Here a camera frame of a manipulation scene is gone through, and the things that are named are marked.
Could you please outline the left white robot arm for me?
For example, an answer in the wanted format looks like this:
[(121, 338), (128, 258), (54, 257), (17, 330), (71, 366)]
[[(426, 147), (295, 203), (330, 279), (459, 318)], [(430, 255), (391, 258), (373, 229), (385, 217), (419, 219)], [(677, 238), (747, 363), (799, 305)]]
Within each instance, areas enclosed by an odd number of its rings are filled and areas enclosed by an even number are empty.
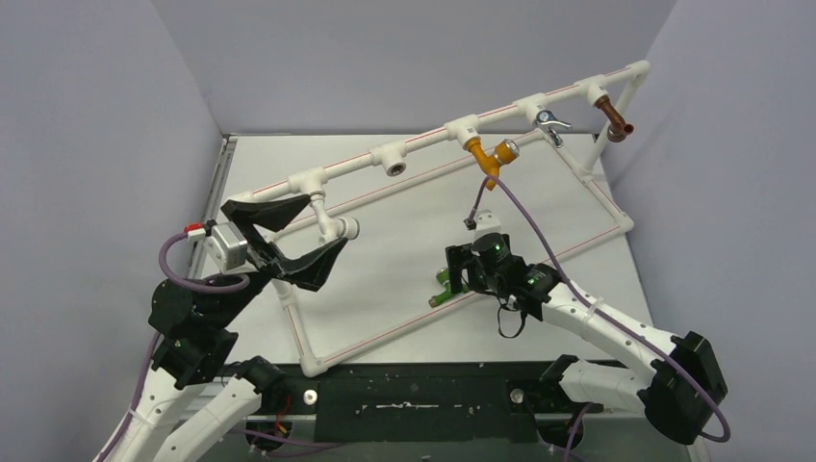
[[(266, 202), (229, 200), (223, 222), (188, 225), (163, 243), (164, 280), (151, 297), (155, 336), (126, 414), (97, 454), (100, 461), (195, 461), (239, 421), (286, 410), (293, 396), (286, 374), (262, 356), (241, 360), (222, 390), (191, 417), (186, 410), (226, 367), (238, 334), (232, 321), (270, 283), (315, 292), (346, 246), (346, 238), (297, 258), (262, 236), (286, 228), (314, 198), (300, 194)], [(209, 247), (218, 273), (191, 279), (175, 273), (167, 254), (177, 243)]]

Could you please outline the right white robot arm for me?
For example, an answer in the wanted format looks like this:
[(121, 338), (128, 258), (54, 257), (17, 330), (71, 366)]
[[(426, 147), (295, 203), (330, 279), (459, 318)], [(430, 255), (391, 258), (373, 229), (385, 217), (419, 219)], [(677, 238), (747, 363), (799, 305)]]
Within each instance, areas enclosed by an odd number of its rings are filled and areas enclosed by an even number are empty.
[(446, 248), (450, 288), (498, 298), (508, 308), (565, 329), (619, 362), (602, 366), (560, 356), (543, 375), (541, 397), (555, 411), (594, 403), (644, 417), (670, 440), (690, 445), (727, 395), (711, 343), (637, 321), (581, 290), (557, 263), (528, 264), (508, 235), (485, 234)]

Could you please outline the green plastic faucet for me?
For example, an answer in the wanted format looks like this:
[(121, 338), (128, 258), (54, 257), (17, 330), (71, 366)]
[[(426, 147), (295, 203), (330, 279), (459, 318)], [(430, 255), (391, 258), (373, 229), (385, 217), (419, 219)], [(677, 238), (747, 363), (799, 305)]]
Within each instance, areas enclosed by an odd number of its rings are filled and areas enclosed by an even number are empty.
[(437, 308), (440, 305), (452, 300), (453, 298), (459, 295), (467, 294), (471, 291), (466, 283), (462, 284), (461, 290), (459, 292), (453, 291), (450, 287), (450, 280), (447, 268), (439, 269), (436, 272), (436, 280), (442, 286), (443, 291), (437, 295), (432, 295), (428, 299), (428, 305), (431, 308)]

